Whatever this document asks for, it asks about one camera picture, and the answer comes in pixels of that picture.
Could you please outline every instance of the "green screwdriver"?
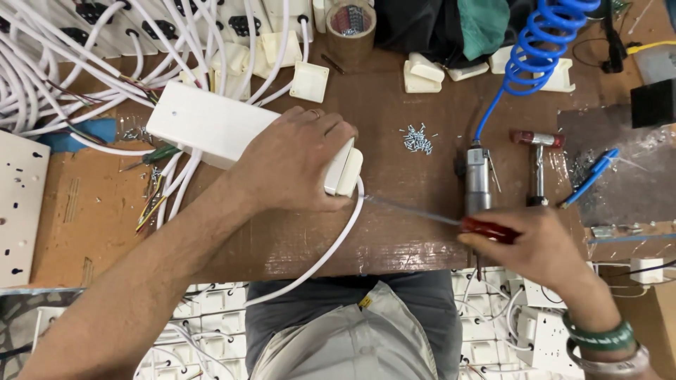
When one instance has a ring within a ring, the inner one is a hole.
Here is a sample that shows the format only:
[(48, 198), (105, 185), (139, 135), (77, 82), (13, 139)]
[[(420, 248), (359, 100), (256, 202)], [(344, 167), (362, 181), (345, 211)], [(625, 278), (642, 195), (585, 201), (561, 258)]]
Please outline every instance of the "green screwdriver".
[(139, 166), (141, 164), (146, 164), (146, 165), (154, 164), (157, 161), (160, 161), (161, 159), (167, 158), (169, 156), (173, 156), (174, 154), (176, 154), (178, 152), (180, 152), (179, 148), (177, 148), (173, 145), (167, 144), (167, 145), (165, 145), (161, 148), (155, 149), (155, 151), (153, 151), (153, 153), (144, 154), (143, 156), (141, 156), (141, 161), (135, 162), (135, 163), (133, 163), (129, 166), (125, 166), (124, 168), (120, 169), (120, 172), (126, 172), (127, 170), (136, 168), (137, 166)]

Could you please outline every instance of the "finger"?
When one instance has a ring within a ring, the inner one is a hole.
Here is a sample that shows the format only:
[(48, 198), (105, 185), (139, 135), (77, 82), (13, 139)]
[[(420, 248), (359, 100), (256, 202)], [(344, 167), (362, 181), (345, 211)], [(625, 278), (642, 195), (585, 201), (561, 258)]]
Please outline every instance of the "finger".
[(338, 123), (343, 121), (343, 116), (336, 114), (335, 112), (325, 115), (315, 121), (312, 125), (312, 128), (315, 128), (322, 136), (325, 136), (330, 130), (333, 129)]
[(303, 112), (302, 114), (296, 116), (293, 121), (296, 122), (313, 122), (315, 120), (319, 120), (322, 118), (324, 115), (327, 113), (320, 110), (320, 109), (315, 109), (315, 110), (307, 110)]
[(501, 226), (510, 227), (517, 232), (525, 233), (533, 226), (533, 219), (542, 215), (545, 210), (540, 207), (519, 209), (492, 209), (472, 215), (472, 218), (484, 222), (493, 222)]
[(352, 203), (352, 198), (324, 195), (318, 204), (317, 210), (323, 212), (336, 212)]
[(327, 134), (327, 153), (333, 157), (352, 137), (357, 137), (357, 128), (349, 122), (340, 122)]
[(502, 257), (508, 254), (510, 247), (512, 247), (511, 245), (498, 243), (497, 241), (488, 239), (478, 233), (461, 233), (458, 235), (458, 240), (497, 262), (502, 262)]
[(305, 112), (305, 109), (301, 107), (300, 105), (295, 106), (294, 108), (291, 108), (290, 110), (287, 110), (285, 113), (281, 114), (274, 122), (273, 124), (280, 124), (283, 122), (287, 122), (290, 119), (296, 118), (299, 115), (302, 115)]

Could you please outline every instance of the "red hammer head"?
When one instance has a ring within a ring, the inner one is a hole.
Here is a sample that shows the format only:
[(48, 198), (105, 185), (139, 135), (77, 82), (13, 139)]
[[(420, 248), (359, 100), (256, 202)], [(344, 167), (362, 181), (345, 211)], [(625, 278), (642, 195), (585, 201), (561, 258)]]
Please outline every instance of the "red hammer head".
[(560, 148), (566, 142), (566, 137), (564, 135), (535, 133), (530, 130), (510, 130), (509, 138), (515, 144), (542, 145), (551, 148)]

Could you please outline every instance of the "silver bangle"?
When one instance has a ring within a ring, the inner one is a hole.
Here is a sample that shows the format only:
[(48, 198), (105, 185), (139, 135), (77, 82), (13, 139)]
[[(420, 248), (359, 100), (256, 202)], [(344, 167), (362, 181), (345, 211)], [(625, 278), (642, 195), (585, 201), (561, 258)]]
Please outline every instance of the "silver bangle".
[(645, 346), (636, 342), (636, 352), (629, 358), (621, 362), (603, 363), (592, 362), (582, 358), (578, 358), (573, 350), (577, 347), (577, 343), (568, 338), (566, 344), (566, 351), (568, 357), (577, 364), (582, 371), (590, 375), (614, 375), (614, 376), (636, 376), (642, 374), (648, 367), (650, 367), (650, 353)]

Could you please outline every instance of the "green wristband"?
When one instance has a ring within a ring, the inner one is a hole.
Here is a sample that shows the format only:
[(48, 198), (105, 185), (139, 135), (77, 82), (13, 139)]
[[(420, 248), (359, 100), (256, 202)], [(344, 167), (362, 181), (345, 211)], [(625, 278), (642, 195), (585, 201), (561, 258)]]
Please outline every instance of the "green wristband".
[(571, 334), (571, 339), (575, 341), (578, 346), (589, 348), (594, 351), (622, 350), (636, 341), (633, 336), (631, 325), (625, 320), (613, 330), (602, 333), (590, 333), (589, 331), (576, 328), (566, 311), (563, 314), (563, 324)]

